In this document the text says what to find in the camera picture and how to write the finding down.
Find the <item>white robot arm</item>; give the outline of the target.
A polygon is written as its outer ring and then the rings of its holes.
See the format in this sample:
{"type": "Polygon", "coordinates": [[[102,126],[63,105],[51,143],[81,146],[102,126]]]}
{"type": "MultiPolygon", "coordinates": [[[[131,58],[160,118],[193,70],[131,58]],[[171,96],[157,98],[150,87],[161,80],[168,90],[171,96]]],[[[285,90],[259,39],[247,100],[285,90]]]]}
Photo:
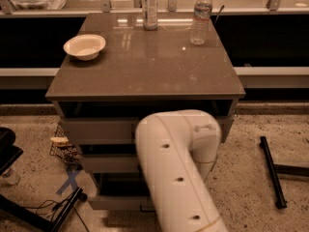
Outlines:
{"type": "Polygon", "coordinates": [[[155,113],[137,126],[135,144],[162,232],[228,232],[206,187],[221,144],[208,113],[155,113]]]}

